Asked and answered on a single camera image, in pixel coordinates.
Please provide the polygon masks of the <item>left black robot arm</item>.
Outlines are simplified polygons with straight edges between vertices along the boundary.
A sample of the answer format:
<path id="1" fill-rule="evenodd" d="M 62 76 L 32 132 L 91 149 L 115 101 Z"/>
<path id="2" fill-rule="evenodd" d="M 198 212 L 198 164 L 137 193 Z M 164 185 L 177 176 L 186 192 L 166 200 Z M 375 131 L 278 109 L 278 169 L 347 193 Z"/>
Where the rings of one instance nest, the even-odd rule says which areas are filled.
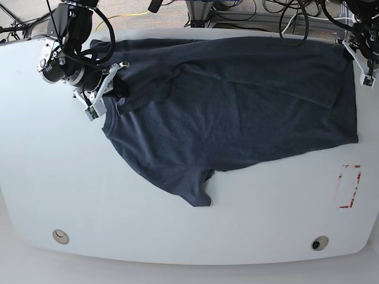
<path id="1" fill-rule="evenodd" d="M 366 82 L 378 73 L 378 1 L 345 1 L 353 15 L 347 51 L 357 60 Z"/>

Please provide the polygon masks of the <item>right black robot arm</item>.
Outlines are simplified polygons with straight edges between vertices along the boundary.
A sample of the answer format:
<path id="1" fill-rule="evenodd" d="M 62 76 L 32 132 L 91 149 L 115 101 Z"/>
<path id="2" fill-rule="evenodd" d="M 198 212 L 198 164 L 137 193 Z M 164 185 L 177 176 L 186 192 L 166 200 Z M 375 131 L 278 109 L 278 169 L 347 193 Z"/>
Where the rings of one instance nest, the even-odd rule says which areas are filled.
<path id="1" fill-rule="evenodd" d="M 37 67 L 42 78 L 48 83 L 62 81 L 73 86 L 74 97 L 87 108 L 103 96 L 125 98 L 129 90 L 117 73 L 129 63 L 106 65 L 115 51 L 115 33 L 98 9 L 98 1 L 62 1 L 49 13 L 49 35 Z M 100 16 L 109 30 L 110 46 L 104 57 L 95 49 L 82 48 L 91 33 L 93 14 Z"/>

